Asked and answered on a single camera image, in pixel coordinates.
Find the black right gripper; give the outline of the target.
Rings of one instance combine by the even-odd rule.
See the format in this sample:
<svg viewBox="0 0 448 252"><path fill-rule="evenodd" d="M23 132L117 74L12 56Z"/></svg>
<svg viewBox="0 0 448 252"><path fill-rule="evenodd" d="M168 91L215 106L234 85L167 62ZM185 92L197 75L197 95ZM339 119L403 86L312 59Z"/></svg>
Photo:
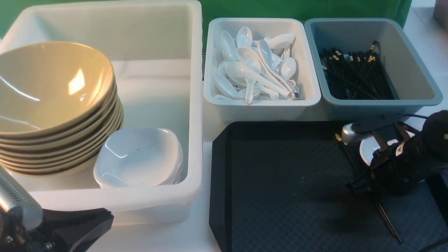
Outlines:
<svg viewBox="0 0 448 252"><path fill-rule="evenodd" d="M410 137L397 122L372 126L360 122L347 124L341 138L348 144L373 136L380 146L371 164L346 188L354 195L388 193L401 196L422 181L447 170L447 120L427 119L421 131ZM399 142L389 146L387 142ZM403 143L403 153L395 156L395 149Z"/></svg>

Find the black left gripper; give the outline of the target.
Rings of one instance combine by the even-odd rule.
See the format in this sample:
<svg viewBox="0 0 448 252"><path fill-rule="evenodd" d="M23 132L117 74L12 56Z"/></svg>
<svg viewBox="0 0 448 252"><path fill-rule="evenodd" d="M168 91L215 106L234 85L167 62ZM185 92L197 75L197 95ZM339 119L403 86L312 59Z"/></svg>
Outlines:
<svg viewBox="0 0 448 252"><path fill-rule="evenodd" d="M43 220L29 233L23 252L86 252L112 227L105 208L82 211L43 210Z"/></svg>

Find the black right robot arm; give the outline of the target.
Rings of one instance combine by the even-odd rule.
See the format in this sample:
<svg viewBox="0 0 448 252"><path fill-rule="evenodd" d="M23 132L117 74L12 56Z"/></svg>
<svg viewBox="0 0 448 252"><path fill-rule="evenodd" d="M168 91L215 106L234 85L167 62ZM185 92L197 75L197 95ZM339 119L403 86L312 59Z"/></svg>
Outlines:
<svg viewBox="0 0 448 252"><path fill-rule="evenodd" d="M386 113L343 127L342 141L360 142L359 154L367 165L346 184L352 194L403 196L447 169L447 110L417 115L425 120L421 131L401 120L411 116Z"/></svg>

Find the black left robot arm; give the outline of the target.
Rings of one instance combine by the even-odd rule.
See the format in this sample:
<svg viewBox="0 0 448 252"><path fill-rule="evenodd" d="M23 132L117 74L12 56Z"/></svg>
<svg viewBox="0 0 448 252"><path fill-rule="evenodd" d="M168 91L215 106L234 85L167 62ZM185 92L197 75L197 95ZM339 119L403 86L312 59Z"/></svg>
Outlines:
<svg viewBox="0 0 448 252"><path fill-rule="evenodd" d="M85 252L112 227L104 208L43 209L5 169L0 172L2 252Z"/></svg>

